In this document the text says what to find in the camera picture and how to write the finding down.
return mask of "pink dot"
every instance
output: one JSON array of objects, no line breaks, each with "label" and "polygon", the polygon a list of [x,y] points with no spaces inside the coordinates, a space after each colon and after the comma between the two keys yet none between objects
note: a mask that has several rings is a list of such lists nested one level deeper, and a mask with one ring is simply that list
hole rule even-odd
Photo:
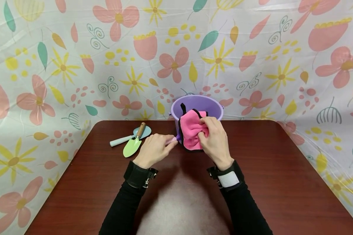
[{"label": "pink dot", "polygon": [[205,86],[205,87],[202,88],[202,90],[205,91],[205,92],[207,92],[207,91],[210,90],[210,86]]},{"label": "pink dot", "polygon": [[61,132],[60,131],[54,131],[54,136],[56,138],[60,138],[61,137]]},{"label": "pink dot", "polygon": [[315,91],[315,89],[307,89],[306,93],[309,95],[309,96],[314,96],[317,92]]}]

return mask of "brown table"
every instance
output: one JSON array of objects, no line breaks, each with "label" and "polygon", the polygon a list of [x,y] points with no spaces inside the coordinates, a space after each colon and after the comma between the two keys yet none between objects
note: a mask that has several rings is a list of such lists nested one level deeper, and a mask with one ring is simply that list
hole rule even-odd
[{"label": "brown table", "polygon": [[[97,234],[121,184],[128,162],[125,144],[109,141],[131,133],[140,121],[97,123],[36,216],[27,235]],[[174,121],[148,121],[152,133],[175,133]],[[230,152],[245,175],[274,234],[351,234],[353,218],[308,160],[272,121],[223,121]],[[203,153],[176,146],[154,167],[134,234],[230,234],[229,211],[206,169]]]}]

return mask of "floral backdrop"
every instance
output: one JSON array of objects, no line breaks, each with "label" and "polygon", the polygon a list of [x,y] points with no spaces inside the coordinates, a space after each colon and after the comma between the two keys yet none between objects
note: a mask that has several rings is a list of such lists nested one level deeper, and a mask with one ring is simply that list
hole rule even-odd
[{"label": "floral backdrop", "polygon": [[0,234],[95,123],[193,94],[277,121],[353,216],[353,0],[0,0]]}]

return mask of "right hand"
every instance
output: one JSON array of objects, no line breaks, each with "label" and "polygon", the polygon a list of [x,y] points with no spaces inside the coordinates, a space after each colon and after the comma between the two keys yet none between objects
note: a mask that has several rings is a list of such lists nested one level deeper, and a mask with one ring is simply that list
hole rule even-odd
[{"label": "right hand", "polygon": [[205,123],[209,129],[209,136],[206,138],[204,133],[199,133],[198,137],[204,152],[214,161],[220,171],[231,167],[234,159],[229,153],[229,145],[226,132],[215,117],[204,117],[200,123]]}]

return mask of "yellow dot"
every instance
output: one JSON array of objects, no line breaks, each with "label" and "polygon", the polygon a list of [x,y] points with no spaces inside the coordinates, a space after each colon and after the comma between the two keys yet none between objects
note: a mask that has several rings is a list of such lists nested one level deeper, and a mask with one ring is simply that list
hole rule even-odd
[{"label": "yellow dot", "polygon": [[18,61],[14,57],[8,57],[5,60],[5,64],[6,64],[7,68],[12,71],[18,68]]},{"label": "yellow dot", "polygon": [[176,27],[172,27],[169,29],[169,36],[175,37],[179,33],[179,30]]},{"label": "yellow dot", "polygon": [[275,47],[275,49],[273,49],[272,54],[276,54],[280,49],[281,49],[281,46],[278,45],[277,47]]},{"label": "yellow dot", "polygon": [[17,75],[12,74],[11,77],[10,77],[10,79],[11,79],[12,81],[17,81]]},{"label": "yellow dot", "polygon": [[27,77],[27,71],[26,70],[22,71],[21,76]]},{"label": "yellow dot", "polygon": [[326,144],[330,144],[330,143],[331,143],[331,140],[330,140],[330,139],[327,139],[327,138],[325,138],[323,141],[324,141],[324,143],[326,143]]},{"label": "yellow dot", "polygon": [[30,67],[31,66],[31,60],[30,59],[26,59],[25,60],[25,64]]},{"label": "yellow dot", "polygon": [[332,139],[333,139],[333,141],[335,141],[335,142],[341,142],[341,139],[338,138],[337,136],[333,137]]},{"label": "yellow dot", "polygon": [[21,55],[21,50],[20,49],[16,49],[16,55],[18,56],[18,55]]},{"label": "yellow dot", "polygon": [[319,129],[319,128],[317,128],[317,127],[311,128],[311,131],[312,131],[313,133],[315,133],[315,134],[320,134],[320,133],[322,133],[322,130]]},{"label": "yellow dot", "polygon": [[185,30],[188,27],[187,24],[182,24],[182,26],[180,27],[181,30]]},{"label": "yellow dot", "polygon": [[107,59],[114,59],[115,53],[114,52],[106,52],[106,58]]}]

